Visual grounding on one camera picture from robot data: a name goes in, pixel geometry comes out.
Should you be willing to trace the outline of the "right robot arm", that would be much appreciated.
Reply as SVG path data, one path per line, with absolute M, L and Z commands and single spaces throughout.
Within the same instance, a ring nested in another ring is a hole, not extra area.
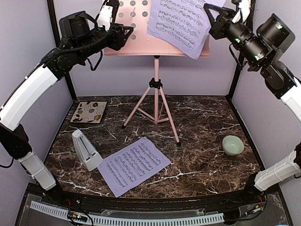
M 244 22 L 251 11 L 249 0 L 234 1 L 239 10 L 206 3 L 204 10 L 211 28 L 210 35 L 218 40 L 228 39 L 249 64 L 248 71 L 259 71 L 267 88 L 296 116 L 301 118 L 301 82 L 279 59 L 295 40 L 294 33 L 275 14 L 261 24 L 253 33 Z M 301 146 L 270 168 L 252 174 L 247 181 L 240 200 L 250 204 L 258 194 L 271 186 L 301 172 Z

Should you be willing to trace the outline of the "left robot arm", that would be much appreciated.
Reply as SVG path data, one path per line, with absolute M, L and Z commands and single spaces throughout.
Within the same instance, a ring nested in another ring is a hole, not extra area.
M 115 22 L 116 11 L 103 7 L 94 20 L 85 11 L 60 19 L 61 43 L 48 52 L 14 90 L 0 108 L 0 142 L 7 153 L 48 191 L 48 198 L 56 205 L 66 202 L 66 194 L 29 144 L 21 125 L 22 118 L 34 103 L 56 82 L 66 76 L 75 65 L 104 48 L 120 50 L 134 31 L 133 27 Z

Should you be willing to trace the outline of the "pink music stand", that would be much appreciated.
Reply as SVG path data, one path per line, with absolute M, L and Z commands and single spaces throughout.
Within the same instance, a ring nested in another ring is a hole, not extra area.
M 187 56 L 176 46 L 156 38 L 147 33 L 151 13 L 152 0 L 121 0 L 116 15 L 118 24 L 129 25 L 134 28 L 128 38 L 126 45 L 118 51 L 105 50 L 107 56 L 153 56 L 154 57 L 154 78 L 141 99 L 130 113 L 122 127 L 126 127 L 136 111 L 140 111 L 155 124 L 169 121 L 174 132 L 176 143 L 181 145 L 177 131 L 167 104 L 163 85 L 159 78 L 159 58 L 161 56 Z M 209 37 L 207 37 L 199 57 L 209 56 Z

